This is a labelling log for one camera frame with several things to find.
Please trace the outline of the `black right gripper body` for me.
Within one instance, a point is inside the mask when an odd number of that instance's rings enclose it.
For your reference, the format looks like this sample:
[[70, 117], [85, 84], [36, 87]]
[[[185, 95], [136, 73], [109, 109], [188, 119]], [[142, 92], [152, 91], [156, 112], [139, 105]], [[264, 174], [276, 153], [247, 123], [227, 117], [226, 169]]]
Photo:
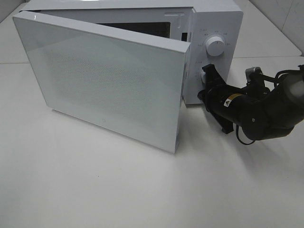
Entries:
[[233, 102], [236, 98], [244, 96], [241, 89], [230, 85], [206, 85], [204, 90], [204, 104], [208, 112], [216, 119], [225, 134], [234, 131], [233, 124], [238, 122], [240, 108]]

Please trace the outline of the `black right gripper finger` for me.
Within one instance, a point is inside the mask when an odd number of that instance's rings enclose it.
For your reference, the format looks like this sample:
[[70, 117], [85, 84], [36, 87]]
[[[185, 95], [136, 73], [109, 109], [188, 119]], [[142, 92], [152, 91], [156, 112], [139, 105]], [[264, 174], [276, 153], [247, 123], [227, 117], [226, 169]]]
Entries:
[[208, 102], [208, 91], [206, 89], [199, 91], [197, 97], [202, 103], [206, 104]]
[[220, 76], [218, 71], [215, 68], [214, 64], [208, 64], [202, 67], [203, 72], [205, 73], [205, 85], [206, 87], [216, 87], [225, 85], [226, 82]]

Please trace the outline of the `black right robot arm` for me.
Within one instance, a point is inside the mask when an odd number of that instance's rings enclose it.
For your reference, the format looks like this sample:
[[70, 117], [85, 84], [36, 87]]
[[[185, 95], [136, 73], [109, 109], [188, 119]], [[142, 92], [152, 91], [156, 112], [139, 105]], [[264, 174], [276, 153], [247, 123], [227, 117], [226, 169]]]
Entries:
[[243, 88], [228, 85], [213, 64], [197, 97], [228, 134], [241, 129], [252, 142], [287, 136], [304, 119], [304, 67], [282, 70], [275, 77], [261, 68], [246, 69]]

